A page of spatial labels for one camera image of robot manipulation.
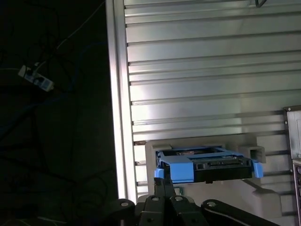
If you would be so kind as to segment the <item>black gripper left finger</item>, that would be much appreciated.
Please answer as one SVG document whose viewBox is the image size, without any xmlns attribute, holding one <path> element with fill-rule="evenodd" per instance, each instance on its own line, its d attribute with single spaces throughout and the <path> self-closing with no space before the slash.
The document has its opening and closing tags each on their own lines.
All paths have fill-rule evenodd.
<svg viewBox="0 0 301 226">
<path fill-rule="evenodd" d="M 118 226 L 162 226 L 164 224 L 165 203 L 168 180 L 154 178 L 154 194 L 144 202 L 133 203 L 119 199 L 112 219 Z"/>
</svg>

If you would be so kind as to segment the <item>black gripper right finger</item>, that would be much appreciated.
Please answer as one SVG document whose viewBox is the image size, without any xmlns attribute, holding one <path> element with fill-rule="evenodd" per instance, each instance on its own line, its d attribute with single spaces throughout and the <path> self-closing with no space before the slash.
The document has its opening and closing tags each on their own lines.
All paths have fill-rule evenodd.
<svg viewBox="0 0 301 226">
<path fill-rule="evenodd" d="M 188 198 L 176 195 L 170 179 L 164 179 L 166 197 L 175 212 L 175 223 L 180 226 L 275 226 L 265 220 L 224 202 L 209 199 L 201 206 Z"/>
</svg>

